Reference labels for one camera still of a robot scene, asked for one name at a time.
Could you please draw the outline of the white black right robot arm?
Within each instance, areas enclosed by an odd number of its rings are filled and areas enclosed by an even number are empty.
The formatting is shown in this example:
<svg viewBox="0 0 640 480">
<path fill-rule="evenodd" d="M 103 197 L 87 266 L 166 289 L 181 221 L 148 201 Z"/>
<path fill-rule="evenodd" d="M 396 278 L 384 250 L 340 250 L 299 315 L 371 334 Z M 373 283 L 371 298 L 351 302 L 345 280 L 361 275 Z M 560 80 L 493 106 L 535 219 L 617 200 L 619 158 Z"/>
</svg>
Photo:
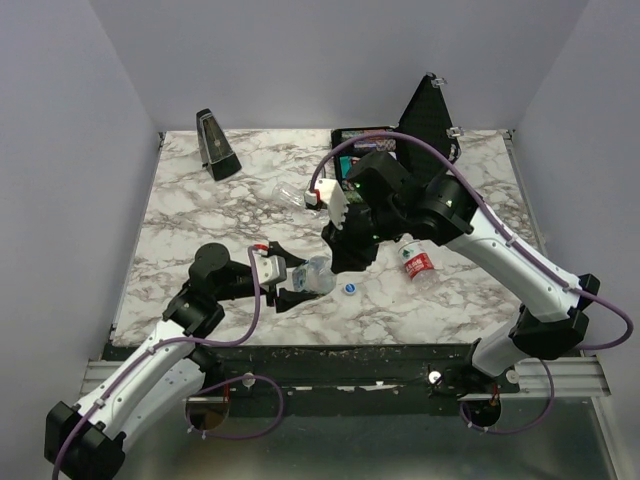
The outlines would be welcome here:
<svg viewBox="0 0 640 480">
<path fill-rule="evenodd" d="M 520 300 L 513 320 L 473 344 L 459 370 L 467 389 L 483 391 L 513 364 L 555 360 L 583 341 L 591 302 L 580 295 L 597 293 L 598 279 L 566 272 L 520 241 L 458 178 L 441 174 L 424 183 L 391 154 L 372 152 L 351 168 L 348 181 L 358 204 L 335 180 L 317 181 L 306 196 L 328 210 L 322 238 L 332 251 L 333 273 L 364 271 L 380 243 L 409 235 L 462 255 Z"/>
</svg>

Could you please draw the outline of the red label water bottle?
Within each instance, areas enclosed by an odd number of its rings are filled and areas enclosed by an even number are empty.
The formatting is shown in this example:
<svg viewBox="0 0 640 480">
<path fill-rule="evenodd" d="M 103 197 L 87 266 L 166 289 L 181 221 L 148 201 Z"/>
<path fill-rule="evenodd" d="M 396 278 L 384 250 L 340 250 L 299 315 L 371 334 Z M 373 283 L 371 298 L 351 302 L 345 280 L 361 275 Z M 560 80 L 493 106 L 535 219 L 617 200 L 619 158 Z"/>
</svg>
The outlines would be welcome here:
<svg viewBox="0 0 640 480">
<path fill-rule="evenodd" d="M 420 241 L 402 239 L 397 250 L 407 277 L 414 287 L 426 290 L 436 285 L 436 268 Z"/>
</svg>

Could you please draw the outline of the Pocari Sweat clear bottle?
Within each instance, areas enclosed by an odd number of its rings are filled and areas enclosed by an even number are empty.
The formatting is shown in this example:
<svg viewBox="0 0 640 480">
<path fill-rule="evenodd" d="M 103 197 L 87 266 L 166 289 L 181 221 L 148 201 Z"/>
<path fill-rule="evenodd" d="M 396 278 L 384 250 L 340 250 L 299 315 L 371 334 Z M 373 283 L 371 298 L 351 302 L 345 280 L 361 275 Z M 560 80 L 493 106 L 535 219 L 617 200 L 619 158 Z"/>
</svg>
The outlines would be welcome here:
<svg viewBox="0 0 640 480">
<path fill-rule="evenodd" d="M 336 275 L 331 270 L 331 259 L 313 256 L 292 271 L 292 286 L 296 292 L 326 295 L 336 286 Z"/>
</svg>

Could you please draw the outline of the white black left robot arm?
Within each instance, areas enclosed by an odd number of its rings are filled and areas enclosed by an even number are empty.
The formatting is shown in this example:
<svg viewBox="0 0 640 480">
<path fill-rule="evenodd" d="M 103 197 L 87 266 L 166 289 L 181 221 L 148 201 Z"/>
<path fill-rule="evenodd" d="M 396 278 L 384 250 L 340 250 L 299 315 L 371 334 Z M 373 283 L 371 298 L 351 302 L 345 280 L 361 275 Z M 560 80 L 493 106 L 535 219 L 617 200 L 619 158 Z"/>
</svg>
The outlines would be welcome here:
<svg viewBox="0 0 640 480">
<path fill-rule="evenodd" d="M 111 479 L 125 447 L 163 408 L 195 391 L 214 393 L 222 380 L 210 349 L 238 347 L 254 334 L 267 304 L 278 312 L 311 299 L 307 292 L 279 290 L 303 259 L 277 242 L 247 249 L 249 262 L 231 259 L 220 243 L 200 247 L 188 278 L 143 343 L 107 379 L 74 405 L 56 404 L 47 414 L 44 454 L 52 478 Z M 249 327 L 231 341 L 211 339 L 225 317 L 225 300 L 251 298 Z"/>
</svg>

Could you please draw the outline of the clear unlabelled plastic bottle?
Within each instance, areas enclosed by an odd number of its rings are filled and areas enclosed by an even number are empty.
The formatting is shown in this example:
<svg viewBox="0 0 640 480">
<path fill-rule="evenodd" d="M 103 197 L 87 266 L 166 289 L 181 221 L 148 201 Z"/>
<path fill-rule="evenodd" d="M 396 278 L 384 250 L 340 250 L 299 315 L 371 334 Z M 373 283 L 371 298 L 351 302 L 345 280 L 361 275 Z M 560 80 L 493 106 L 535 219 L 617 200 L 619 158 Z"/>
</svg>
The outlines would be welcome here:
<svg viewBox="0 0 640 480">
<path fill-rule="evenodd" d="M 325 217 L 323 210 L 308 209 L 304 199 L 304 190 L 287 182 L 278 182 L 272 192 L 271 199 L 276 204 L 298 213 L 304 213 L 316 219 Z"/>
</svg>

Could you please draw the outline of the black metronome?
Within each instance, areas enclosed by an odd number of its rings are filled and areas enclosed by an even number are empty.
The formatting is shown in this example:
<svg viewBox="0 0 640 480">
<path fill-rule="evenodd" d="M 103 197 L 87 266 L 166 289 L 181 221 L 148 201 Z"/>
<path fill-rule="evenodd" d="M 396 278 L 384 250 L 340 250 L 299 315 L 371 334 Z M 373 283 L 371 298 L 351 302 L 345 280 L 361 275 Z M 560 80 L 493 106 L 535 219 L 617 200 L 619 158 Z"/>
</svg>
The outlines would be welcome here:
<svg viewBox="0 0 640 480">
<path fill-rule="evenodd" d="M 241 169 L 241 163 L 210 109 L 196 113 L 196 129 L 202 166 L 215 181 Z"/>
</svg>

